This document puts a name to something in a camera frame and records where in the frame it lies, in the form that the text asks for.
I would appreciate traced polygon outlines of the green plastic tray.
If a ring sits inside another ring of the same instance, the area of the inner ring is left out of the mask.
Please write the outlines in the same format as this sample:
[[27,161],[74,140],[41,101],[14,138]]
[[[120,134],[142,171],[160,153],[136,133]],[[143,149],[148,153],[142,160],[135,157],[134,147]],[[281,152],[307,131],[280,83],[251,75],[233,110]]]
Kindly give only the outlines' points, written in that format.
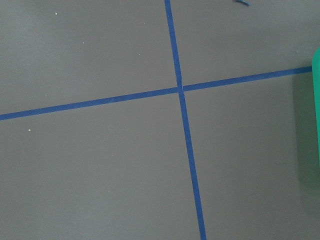
[[315,119],[317,130],[317,145],[320,151],[320,49],[318,48],[312,58],[312,81],[314,94]]

